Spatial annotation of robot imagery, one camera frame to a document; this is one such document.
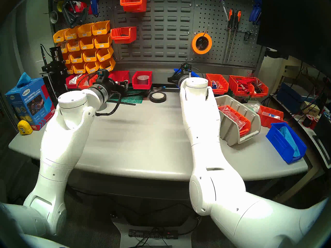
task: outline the masking tape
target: masking tape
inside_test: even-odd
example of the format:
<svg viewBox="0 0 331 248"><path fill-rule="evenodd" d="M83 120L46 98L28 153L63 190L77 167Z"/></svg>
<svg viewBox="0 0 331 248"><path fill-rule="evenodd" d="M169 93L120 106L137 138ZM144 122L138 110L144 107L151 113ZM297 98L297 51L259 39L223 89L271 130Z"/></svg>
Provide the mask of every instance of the masking tape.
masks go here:
<svg viewBox="0 0 331 248"><path fill-rule="evenodd" d="M199 39L202 36L208 40L207 41L208 42L208 45L207 45L207 47L204 50L199 50L197 48L197 39ZM206 34L205 33L199 33L192 40L192 48L193 48L194 52L197 53L197 54L205 54L205 53L207 53L211 49L212 44L213 44L212 39L211 39L211 37L207 33Z"/></svg>

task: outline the green cutting mat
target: green cutting mat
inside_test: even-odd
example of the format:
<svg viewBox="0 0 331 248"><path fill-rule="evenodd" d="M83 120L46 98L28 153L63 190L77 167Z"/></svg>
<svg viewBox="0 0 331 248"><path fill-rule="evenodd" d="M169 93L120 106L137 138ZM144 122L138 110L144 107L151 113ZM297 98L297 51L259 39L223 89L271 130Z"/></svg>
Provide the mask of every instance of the green cutting mat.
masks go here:
<svg viewBox="0 0 331 248"><path fill-rule="evenodd" d="M146 90L133 90L132 88L129 88L129 90L127 90L127 94L131 94L131 93L139 93L139 92L145 92ZM109 100L114 100L114 101L118 101L118 95L114 95L112 96ZM126 103L134 103L134 104L141 104L143 102L143 96L133 96L133 97L124 97L121 99L122 102L126 102Z"/></svg>

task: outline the pegboard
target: pegboard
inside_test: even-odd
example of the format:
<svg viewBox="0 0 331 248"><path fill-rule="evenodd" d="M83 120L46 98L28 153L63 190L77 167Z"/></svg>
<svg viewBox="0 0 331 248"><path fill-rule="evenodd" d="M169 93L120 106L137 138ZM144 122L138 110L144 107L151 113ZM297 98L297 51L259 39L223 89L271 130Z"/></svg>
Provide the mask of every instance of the pegboard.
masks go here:
<svg viewBox="0 0 331 248"><path fill-rule="evenodd" d="M242 11L239 29L258 32L258 26L248 21L253 0L226 0L227 11ZM100 0L99 16L87 15L85 23L110 20L111 28L137 26L137 40L131 44L112 43L117 63L128 61L197 62L222 65L227 40L226 16L220 0L147 0L143 13L125 12L119 0ZM194 33L211 36L213 46L204 55L197 55L191 47ZM63 16L56 30L66 28ZM229 50L234 31L231 32ZM237 32L229 65L255 68L261 46L256 45L257 35L244 41L244 33Z"/></svg>

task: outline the screwdriver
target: screwdriver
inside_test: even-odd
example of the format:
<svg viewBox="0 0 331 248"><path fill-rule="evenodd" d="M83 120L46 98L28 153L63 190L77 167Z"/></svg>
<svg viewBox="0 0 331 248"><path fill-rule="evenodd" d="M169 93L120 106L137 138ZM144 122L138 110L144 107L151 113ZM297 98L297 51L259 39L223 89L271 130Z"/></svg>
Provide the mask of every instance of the screwdriver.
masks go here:
<svg viewBox="0 0 331 248"><path fill-rule="evenodd" d="M234 16L234 23L233 23L234 34L233 34L233 38L232 38L232 43L231 43L231 48L230 48L230 53L229 53L227 63L229 62L229 59L231 57L231 51L232 51L232 47L233 47L234 37L236 36L236 31L239 27L240 18L241 18L241 10L238 10L236 12L236 15Z"/></svg>
<svg viewBox="0 0 331 248"><path fill-rule="evenodd" d="M233 27L233 20L234 20L234 10L230 9L229 10L229 22L228 22L228 39L226 41L226 46L225 46L225 53L224 53L224 57L223 57L223 64L225 63L225 59L226 59L226 54L227 54L227 50L229 49L229 42L230 42L230 36L231 36L231 31L232 31L232 27Z"/></svg>

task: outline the cardboard box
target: cardboard box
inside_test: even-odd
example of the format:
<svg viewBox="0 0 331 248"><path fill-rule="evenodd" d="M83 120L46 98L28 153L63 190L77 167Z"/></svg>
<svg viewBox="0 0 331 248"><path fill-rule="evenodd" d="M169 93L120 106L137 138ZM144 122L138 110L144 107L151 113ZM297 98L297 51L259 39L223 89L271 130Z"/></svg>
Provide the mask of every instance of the cardboard box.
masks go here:
<svg viewBox="0 0 331 248"><path fill-rule="evenodd" d="M307 101L304 101L302 103L302 107L301 108L305 108L309 105L310 103L307 102ZM318 106L314 105L314 104L311 104L309 107L307 107L305 110L303 110L303 113L304 114L310 114L312 116L318 116L318 113L319 113L319 108Z"/></svg>
<svg viewBox="0 0 331 248"><path fill-rule="evenodd" d="M14 87L5 96L19 120L26 120L34 131L39 131L55 113L43 78L32 79L19 88Z"/></svg>

